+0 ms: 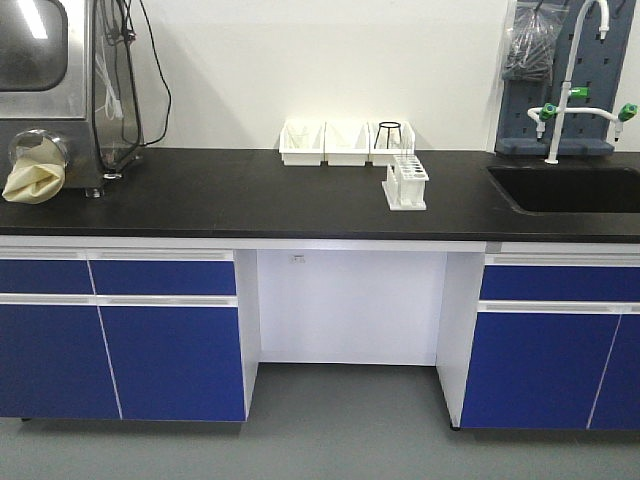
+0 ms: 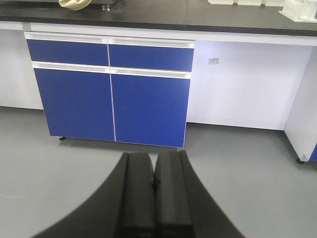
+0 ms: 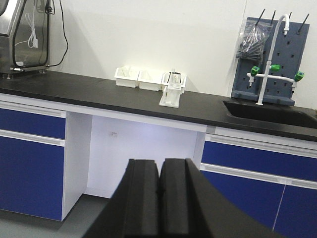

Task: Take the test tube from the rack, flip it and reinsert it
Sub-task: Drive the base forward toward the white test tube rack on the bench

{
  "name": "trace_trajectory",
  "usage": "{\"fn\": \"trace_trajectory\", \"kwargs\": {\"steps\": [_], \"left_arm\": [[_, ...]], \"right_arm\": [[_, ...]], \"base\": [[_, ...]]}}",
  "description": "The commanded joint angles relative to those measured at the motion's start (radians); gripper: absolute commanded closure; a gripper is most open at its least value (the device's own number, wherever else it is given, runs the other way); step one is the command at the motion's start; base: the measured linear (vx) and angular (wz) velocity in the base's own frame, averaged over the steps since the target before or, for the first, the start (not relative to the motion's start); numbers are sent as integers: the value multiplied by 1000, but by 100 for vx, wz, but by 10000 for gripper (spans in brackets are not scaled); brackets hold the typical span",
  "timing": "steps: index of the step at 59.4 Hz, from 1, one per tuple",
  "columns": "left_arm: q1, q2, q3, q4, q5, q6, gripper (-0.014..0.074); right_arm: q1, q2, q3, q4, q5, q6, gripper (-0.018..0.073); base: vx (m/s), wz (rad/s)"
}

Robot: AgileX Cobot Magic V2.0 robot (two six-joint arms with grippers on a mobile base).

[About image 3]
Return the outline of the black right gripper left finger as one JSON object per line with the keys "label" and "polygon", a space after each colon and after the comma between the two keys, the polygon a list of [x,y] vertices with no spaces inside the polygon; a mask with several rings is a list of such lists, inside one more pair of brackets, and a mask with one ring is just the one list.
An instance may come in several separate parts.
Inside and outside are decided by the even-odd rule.
{"label": "black right gripper left finger", "polygon": [[130,159],[111,199],[83,237],[159,237],[158,179],[153,160]]}

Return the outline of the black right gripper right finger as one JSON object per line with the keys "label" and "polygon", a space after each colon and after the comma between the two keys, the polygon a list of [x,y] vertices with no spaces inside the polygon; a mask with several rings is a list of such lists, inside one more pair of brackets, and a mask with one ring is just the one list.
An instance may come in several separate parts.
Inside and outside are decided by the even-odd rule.
{"label": "black right gripper right finger", "polygon": [[160,174],[163,238],[280,238],[224,197],[191,159],[169,158]]}

